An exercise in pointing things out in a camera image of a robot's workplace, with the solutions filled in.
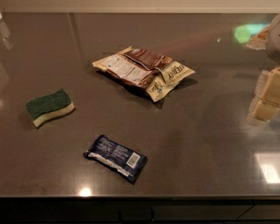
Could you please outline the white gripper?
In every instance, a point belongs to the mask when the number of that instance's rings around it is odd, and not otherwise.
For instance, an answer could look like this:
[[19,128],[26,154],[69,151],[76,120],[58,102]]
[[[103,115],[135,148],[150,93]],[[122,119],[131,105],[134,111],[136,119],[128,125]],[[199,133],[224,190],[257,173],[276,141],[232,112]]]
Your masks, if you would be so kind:
[[[268,57],[280,63],[280,12],[273,18],[267,34]],[[248,109],[247,121],[260,126],[280,111],[280,67],[262,70],[255,88],[255,96]]]

